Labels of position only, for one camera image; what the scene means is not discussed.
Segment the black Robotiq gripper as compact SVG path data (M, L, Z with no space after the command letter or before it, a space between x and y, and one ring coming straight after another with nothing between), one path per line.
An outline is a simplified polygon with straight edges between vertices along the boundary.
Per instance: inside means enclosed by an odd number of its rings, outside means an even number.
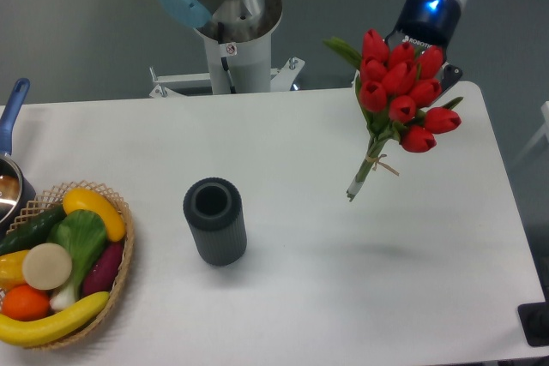
M423 50L432 45L439 46L446 57L461 16L462 9L456 0L406 0L393 31L385 41L391 50L401 43L410 43ZM439 100L462 78L462 69L444 63L437 78L441 86Z

